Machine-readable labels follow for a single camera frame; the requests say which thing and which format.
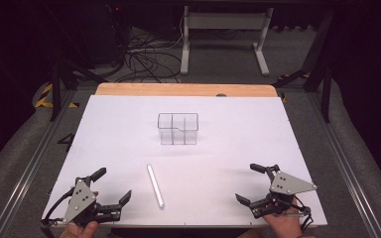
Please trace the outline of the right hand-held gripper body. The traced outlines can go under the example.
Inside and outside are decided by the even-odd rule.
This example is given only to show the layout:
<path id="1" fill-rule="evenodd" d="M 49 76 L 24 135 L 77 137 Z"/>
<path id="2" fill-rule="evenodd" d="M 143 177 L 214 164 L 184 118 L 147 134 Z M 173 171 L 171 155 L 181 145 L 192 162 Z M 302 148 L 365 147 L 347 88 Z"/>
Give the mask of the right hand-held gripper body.
<path id="1" fill-rule="evenodd" d="M 260 218 L 268 214 L 282 214 L 291 207 L 296 208 L 298 212 L 289 213 L 289 216 L 310 216 L 312 210 L 308 206 L 303 204 L 295 205 L 293 201 L 299 193 L 316 190 L 318 186 L 282 172 L 278 165 L 265 168 L 267 168 L 265 174 L 271 182 L 269 193 L 265 198 L 251 202 L 249 208 L 254 217 Z"/>

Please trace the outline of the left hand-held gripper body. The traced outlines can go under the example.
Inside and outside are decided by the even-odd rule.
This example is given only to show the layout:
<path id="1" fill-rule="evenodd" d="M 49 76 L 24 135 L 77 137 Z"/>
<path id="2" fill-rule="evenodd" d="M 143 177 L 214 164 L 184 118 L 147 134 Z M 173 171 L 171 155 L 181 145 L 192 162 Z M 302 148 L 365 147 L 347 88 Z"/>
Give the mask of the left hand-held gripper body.
<path id="1" fill-rule="evenodd" d="M 97 202 L 97 195 L 90 185 L 94 178 L 78 178 L 73 188 L 72 196 L 63 216 L 63 224 L 74 223 L 85 227 L 89 222 L 97 223 L 119 221 L 121 204 L 101 205 Z"/>

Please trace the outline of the person's left hand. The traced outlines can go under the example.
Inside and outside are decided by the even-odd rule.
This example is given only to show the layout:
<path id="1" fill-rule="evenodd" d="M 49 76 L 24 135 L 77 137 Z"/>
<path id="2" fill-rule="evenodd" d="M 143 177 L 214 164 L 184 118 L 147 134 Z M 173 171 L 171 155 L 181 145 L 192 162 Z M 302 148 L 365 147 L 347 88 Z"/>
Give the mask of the person's left hand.
<path id="1" fill-rule="evenodd" d="M 69 223 L 60 238 L 94 238 L 99 227 L 96 221 L 89 222 L 85 227 L 79 227 L 74 223 Z"/>

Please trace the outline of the person's right hand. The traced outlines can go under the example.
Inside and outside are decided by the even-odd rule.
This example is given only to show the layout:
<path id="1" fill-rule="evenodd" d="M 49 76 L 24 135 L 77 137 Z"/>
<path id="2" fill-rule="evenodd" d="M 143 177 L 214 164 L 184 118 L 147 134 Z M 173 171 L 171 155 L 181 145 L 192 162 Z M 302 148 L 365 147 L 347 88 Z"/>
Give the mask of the person's right hand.
<path id="1" fill-rule="evenodd" d="M 263 216 L 263 219 L 273 229 L 277 238 L 300 238 L 303 235 L 300 226 L 300 218 L 289 216 L 289 213 L 297 212 L 298 210 L 296 208 L 291 207 L 281 215 L 268 214 Z"/>

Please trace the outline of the white pen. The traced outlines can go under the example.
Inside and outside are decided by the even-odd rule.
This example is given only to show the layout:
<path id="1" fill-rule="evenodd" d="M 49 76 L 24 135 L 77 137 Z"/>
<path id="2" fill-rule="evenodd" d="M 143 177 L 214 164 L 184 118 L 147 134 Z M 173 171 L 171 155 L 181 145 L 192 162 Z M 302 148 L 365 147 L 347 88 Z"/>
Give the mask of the white pen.
<path id="1" fill-rule="evenodd" d="M 161 191 L 160 191 L 160 188 L 159 188 L 159 185 L 157 182 L 157 178 L 156 178 L 156 175 L 154 173 L 152 165 L 150 165 L 150 164 L 147 165 L 147 171 L 148 171 L 151 183 L 152 183 L 152 187 L 153 187 L 155 196 L 157 198 L 158 206 L 160 209 L 164 209 L 165 203 L 164 203 L 164 200 L 163 200 L 163 197 L 162 197 L 162 194 L 161 194 Z"/>

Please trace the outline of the white board table cover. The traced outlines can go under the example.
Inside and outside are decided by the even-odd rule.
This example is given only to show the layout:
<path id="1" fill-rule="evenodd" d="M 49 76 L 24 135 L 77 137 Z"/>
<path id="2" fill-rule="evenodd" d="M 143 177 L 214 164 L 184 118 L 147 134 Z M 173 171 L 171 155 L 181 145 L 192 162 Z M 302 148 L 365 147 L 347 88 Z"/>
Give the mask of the white board table cover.
<path id="1" fill-rule="evenodd" d="M 160 113 L 197 113 L 196 145 L 162 145 Z M 165 203 L 160 209 L 147 165 Z M 119 227 L 261 226 L 235 194 L 250 200 L 269 191 L 267 176 L 250 169 L 278 165 L 292 176 L 311 175 L 284 105 L 278 97 L 93 95 L 45 212 L 64 215 L 60 200 L 78 177 L 100 168 L 92 185 L 98 202 L 112 204 L 132 190 Z"/>

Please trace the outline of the clear plastic divided organizer box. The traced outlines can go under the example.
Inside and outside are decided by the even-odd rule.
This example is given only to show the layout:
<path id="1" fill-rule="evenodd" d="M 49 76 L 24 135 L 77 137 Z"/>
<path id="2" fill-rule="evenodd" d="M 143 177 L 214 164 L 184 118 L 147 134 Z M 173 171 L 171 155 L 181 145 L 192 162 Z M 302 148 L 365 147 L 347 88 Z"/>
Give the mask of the clear plastic divided organizer box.
<path id="1" fill-rule="evenodd" d="M 157 127 L 162 145 L 197 144 L 197 113 L 160 113 Z"/>

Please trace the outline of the yellow black hazard tape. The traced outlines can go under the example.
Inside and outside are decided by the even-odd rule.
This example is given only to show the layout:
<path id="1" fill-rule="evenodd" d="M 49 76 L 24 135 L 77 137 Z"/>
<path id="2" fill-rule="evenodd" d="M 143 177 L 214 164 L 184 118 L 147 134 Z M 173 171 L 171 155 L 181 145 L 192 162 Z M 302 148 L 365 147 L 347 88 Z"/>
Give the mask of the yellow black hazard tape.
<path id="1" fill-rule="evenodd" d="M 49 82 L 45 88 L 43 89 L 43 92 L 41 93 L 39 99 L 37 100 L 35 107 L 40 108 L 53 108 L 54 104 L 52 102 L 47 101 L 47 96 L 50 94 L 51 90 L 53 88 L 53 85 Z"/>
<path id="2" fill-rule="evenodd" d="M 282 74 L 278 77 L 278 82 L 284 82 L 285 79 L 290 78 L 291 80 L 295 79 L 308 79 L 310 77 L 310 72 L 295 72 L 293 74 Z M 287 102 L 287 97 L 284 92 L 279 93 L 280 98 L 282 99 L 283 103 Z"/>

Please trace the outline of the black metal tripod stand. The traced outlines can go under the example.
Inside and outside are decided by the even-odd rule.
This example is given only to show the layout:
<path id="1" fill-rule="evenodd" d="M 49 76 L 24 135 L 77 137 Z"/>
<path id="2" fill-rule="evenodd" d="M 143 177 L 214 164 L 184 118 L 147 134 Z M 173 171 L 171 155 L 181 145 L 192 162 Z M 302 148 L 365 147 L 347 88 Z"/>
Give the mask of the black metal tripod stand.
<path id="1" fill-rule="evenodd" d="M 323 54 L 323 45 L 325 43 L 329 27 L 333 18 L 334 11 L 332 9 L 327 10 L 319 27 L 317 34 L 312 42 L 312 45 L 308 51 L 305 61 L 300 70 L 296 72 L 310 72 L 311 75 L 304 84 L 305 92 L 315 92 L 320 85 L 322 85 L 321 91 L 321 114 L 325 121 L 329 123 L 329 99 L 330 99 L 330 87 L 331 87 L 331 70 L 329 68 L 329 60 Z M 284 82 L 275 82 L 273 86 L 280 88 L 288 83 L 292 82 L 290 78 L 284 80 Z"/>
<path id="2" fill-rule="evenodd" d="M 46 42 L 46 48 L 48 49 L 48 55 L 52 61 L 51 85 L 53 114 L 51 120 L 55 121 L 64 108 L 61 84 L 63 84 L 68 91 L 76 90 L 78 86 L 75 76 L 73 75 L 75 70 L 97 83 L 103 83 L 105 79 L 80 66 L 65 53 L 60 27 L 55 20 L 55 16 L 47 5 L 41 5 L 41 9 L 43 10 L 43 13 L 39 15 L 42 24 L 41 30 L 44 41 Z"/>

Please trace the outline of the black equipment box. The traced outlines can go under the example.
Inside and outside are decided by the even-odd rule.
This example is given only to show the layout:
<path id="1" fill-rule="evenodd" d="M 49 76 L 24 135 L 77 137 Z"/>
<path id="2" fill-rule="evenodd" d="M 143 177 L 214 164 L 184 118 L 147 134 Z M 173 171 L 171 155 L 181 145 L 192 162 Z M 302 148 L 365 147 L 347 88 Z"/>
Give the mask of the black equipment box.
<path id="1" fill-rule="evenodd" d="M 116 31 L 107 7 L 103 3 L 84 5 L 83 33 L 94 64 L 123 64 L 124 53 L 119 48 Z"/>

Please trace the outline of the grey metal floor rail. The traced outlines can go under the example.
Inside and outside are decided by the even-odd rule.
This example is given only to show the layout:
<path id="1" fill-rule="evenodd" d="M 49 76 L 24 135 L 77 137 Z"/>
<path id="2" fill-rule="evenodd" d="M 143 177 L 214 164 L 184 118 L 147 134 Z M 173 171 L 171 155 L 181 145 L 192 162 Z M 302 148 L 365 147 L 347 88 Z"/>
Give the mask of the grey metal floor rail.
<path id="1" fill-rule="evenodd" d="M 21 177 L 17 180 L 15 187 L 6 202 L 3 211 L 0 213 L 0 238 L 3 238 L 14 219 L 24 197 L 26 196 L 30 185 L 41 165 L 45 153 L 49 147 L 50 140 L 52 139 L 55 131 L 57 130 L 64 113 L 66 112 L 75 92 L 68 90 L 62 99 L 62 108 L 54 121 L 49 121 L 46 131 L 40 140 L 37 148 L 34 151 L 32 158 L 27 164 Z"/>
<path id="2" fill-rule="evenodd" d="M 331 150 L 334 154 L 334 160 L 370 238 L 381 238 L 381 224 L 378 221 L 377 216 L 375 215 L 375 212 L 373 211 L 351 164 L 349 163 L 348 157 L 336 137 L 332 125 L 326 122 L 322 116 L 318 98 L 313 93 L 308 93 L 307 98 L 315 112 L 317 120 L 326 134 L 327 140 L 330 143 Z"/>

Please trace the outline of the white metal stand frame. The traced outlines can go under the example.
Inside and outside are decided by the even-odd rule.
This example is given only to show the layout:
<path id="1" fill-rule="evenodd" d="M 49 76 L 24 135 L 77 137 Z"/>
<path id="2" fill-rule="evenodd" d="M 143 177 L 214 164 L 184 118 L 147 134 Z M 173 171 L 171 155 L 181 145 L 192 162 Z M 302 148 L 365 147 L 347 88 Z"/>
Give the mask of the white metal stand frame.
<path id="1" fill-rule="evenodd" d="M 183 14 L 183 49 L 181 74 L 189 72 L 190 63 L 190 30 L 256 30 L 260 32 L 257 43 L 253 44 L 255 57 L 261 73 L 270 74 L 263 46 L 273 17 L 273 8 L 262 13 L 198 13 L 192 12 L 189 6 L 184 7 Z"/>

